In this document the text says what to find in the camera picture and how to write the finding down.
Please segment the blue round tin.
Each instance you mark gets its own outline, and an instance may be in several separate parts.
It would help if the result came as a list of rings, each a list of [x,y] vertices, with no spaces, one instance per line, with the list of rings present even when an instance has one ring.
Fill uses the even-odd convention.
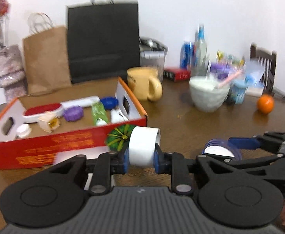
[[[237,161],[242,160],[242,154],[237,146],[223,139],[209,140],[202,150],[202,154],[212,154],[224,157],[231,157]]]

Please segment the green translucent bottle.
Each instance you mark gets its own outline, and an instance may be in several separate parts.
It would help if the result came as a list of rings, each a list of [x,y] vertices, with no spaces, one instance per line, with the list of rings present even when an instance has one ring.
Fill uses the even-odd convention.
[[[108,124],[108,117],[103,104],[98,101],[92,104],[92,117],[95,126]]]

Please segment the white tape roll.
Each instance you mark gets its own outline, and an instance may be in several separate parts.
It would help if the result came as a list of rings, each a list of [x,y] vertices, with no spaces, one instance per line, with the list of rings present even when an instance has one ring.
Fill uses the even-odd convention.
[[[153,167],[156,144],[160,145],[160,129],[136,126],[128,147],[130,165]]]

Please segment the white spray bottle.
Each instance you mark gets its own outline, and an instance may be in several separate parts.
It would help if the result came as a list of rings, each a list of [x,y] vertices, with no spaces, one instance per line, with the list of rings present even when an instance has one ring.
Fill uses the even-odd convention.
[[[111,114],[111,123],[123,123],[125,121],[128,121],[128,118],[122,113],[119,109],[112,109],[110,111]]]

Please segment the orange fruit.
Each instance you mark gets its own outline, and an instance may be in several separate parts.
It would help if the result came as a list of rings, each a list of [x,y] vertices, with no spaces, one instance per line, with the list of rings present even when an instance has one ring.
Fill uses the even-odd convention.
[[[268,115],[274,109],[274,98],[271,95],[263,94],[257,101],[257,109],[264,115]]]

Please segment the small blue cup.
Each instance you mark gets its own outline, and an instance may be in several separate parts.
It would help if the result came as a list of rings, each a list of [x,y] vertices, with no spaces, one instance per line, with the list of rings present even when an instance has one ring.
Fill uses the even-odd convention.
[[[244,101],[247,85],[244,80],[236,79],[232,82],[229,90],[229,100],[233,104],[242,104]]]

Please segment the clear blue plastic bag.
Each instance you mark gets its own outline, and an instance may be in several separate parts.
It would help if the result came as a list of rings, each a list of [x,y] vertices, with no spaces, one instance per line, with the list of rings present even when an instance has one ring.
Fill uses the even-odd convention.
[[[249,60],[244,65],[244,82],[247,86],[246,95],[260,97],[265,89],[265,83],[262,80],[265,67],[256,60]]]

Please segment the beige small box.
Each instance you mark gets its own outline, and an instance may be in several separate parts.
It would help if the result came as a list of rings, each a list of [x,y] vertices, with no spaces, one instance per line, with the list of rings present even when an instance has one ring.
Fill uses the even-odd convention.
[[[60,119],[53,112],[44,112],[38,117],[38,125],[45,132],[51,133],[60,127]]]

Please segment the white ceramic bowl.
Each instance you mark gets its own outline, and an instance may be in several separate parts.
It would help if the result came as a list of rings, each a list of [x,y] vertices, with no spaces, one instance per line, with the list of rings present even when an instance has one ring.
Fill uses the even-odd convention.
[[[215,112],[227,99],[230,86],[218,88],[219,81],[209,77],[194,76],[189,80],[189,88],[194,106],[206,113]]]

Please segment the red black small box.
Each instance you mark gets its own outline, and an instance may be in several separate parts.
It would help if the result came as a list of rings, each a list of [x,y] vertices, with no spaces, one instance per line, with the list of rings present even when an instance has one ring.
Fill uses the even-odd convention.
[[[186,69],[167,68],[163,71],[163,77],[173,82],[187,81],[191,74]]]

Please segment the pink stone vase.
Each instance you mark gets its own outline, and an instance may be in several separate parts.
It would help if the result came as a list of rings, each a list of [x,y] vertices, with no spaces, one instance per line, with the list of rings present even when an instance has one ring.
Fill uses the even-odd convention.
[[[8,103],[27,94],[26,74],[18,45],[0,49],[0,88],[3,88]]]

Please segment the yellow ceramic mug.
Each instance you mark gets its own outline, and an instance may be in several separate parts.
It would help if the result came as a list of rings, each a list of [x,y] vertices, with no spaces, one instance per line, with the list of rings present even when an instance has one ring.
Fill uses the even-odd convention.
[[[128,86],[140,101],[158,101],[163,95],[158,70],[151,67],[136,67],[127,70]]]

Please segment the brown paper bag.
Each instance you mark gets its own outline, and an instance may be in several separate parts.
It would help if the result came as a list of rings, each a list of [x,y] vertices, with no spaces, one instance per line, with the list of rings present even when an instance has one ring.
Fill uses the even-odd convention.
[[[30,35],[23,39],[23,50],[29,95],[70,87],[67,27],[54,25],[45,13],[32,13],[28,26]]]

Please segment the clear plastic food container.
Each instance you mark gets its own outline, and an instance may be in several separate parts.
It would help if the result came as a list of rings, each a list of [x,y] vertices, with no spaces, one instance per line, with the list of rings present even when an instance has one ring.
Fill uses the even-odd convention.
[[[163,71],[168,47],[149,37],[140,37],[140,66],[158,70],[158,79],[163,81]]]

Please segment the black paper bag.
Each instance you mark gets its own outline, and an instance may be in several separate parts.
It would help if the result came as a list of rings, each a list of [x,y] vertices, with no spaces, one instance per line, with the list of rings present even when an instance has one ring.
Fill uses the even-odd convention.
[[[137,2],[90,0],[67,8],[67,52],[72,83],[127,77],[140,65]]]

